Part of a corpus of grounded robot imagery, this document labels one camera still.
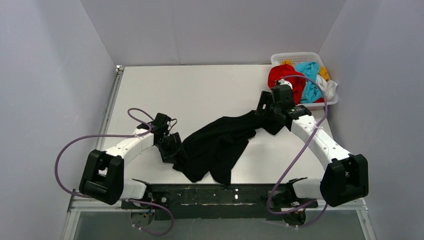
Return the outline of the black t shirt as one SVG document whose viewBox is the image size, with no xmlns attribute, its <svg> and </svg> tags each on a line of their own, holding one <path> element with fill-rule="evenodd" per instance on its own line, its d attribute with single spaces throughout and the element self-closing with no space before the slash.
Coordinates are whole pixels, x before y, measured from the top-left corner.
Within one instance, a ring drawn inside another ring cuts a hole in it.
<svg viewBox="0 0 424 240">
<path fill-rule="evenodd" d="M 196 183 L 210 173 L 222 185 L 231 184 L 232 169 L 257 129 L 276 135 L 283 124 L 255 114 L 223 116 L 195 131 L 182 142 L 185 156 L 178 156 L 173 169 Z"/>
</svg>

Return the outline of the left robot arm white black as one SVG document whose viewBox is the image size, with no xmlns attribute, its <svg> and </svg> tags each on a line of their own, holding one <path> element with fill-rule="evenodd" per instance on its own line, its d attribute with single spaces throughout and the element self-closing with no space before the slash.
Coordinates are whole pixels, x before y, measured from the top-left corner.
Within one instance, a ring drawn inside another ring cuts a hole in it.
<svg viewBox="0 0 424 240">
<path fill-rule="evenodd" d="M 125 167 L 143 151 L 156 147 L 165 164 L 185 157 L 178 132 L 171 129 L 177 120 L 157 113 L 152 122 L 141 123 L 128 138 L 106 150 L 92 150 L 87 157 L 79 192 L 108 205 L 119 200 L 143 198 L 148 183 L 125 178 Z"/>
</svg>

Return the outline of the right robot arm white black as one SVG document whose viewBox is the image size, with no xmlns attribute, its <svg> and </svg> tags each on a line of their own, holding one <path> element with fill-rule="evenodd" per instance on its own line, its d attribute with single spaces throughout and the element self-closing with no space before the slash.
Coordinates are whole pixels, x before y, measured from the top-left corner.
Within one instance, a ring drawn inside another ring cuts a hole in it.
<svg viewBox="0 0 424 240">
<path fill-rule="evenodd" d="M 337 207 L 369 194 L 368 161 L 362 154 L 352 154 L 336 143 L 316 121 L 311 111 L 295 105 L 293 89 L 288 81 L 277 84 L 270 92 L 262 91 L 255 111 L 257 116 L 277 120 L 304 142 L 302 150 L 310 149 L 319 160 L 324 174 L 319 178 L 296 178 L 285 184 L 285 191 L 269 193 L 268 205 L 276 200 L 288 204 L 302 199 L 324 200 Z"/>
</svg>

